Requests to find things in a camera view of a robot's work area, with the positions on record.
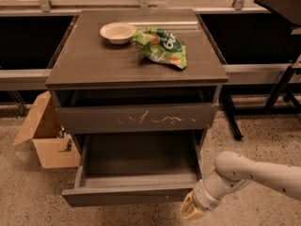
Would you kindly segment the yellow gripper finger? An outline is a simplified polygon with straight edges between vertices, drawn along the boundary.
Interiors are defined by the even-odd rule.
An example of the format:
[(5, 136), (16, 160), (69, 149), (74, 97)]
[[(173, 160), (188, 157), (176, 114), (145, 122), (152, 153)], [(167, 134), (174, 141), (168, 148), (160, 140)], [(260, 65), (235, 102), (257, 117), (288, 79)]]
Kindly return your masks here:
[(188, 193), (182, 203), (180, 214), (183, 218), (188, 218), (194, 209), (192, 193)]
[(195, 206), (188, 206), (183, 209), (183, 218), (186, 220), (195, 220), (202, 218), (205, 213)]

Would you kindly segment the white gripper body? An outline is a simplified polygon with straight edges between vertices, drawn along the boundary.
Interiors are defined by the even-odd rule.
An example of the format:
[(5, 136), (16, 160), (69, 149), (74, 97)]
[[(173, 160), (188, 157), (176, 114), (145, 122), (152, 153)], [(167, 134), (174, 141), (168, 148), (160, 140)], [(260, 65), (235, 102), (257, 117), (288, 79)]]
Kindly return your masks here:
[(194, 205), (202, 211), (213, 211), (221, 203), (223, 187), (199, 180), (192, 190)]

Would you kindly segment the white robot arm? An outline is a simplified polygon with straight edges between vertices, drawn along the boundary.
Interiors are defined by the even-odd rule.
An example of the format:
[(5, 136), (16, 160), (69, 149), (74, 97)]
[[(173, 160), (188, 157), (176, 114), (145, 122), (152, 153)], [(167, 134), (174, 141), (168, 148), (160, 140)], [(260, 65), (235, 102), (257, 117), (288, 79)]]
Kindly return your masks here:
[(238, 153), (222, 152), (214, 160), (214, 169), (200, 179), (186, 195), (180, 214), (183, 219), (202, 218), (221, 200), (249, 185), (266, 186), (301, 201), (301, 168), (291, 165), (258, 162)]

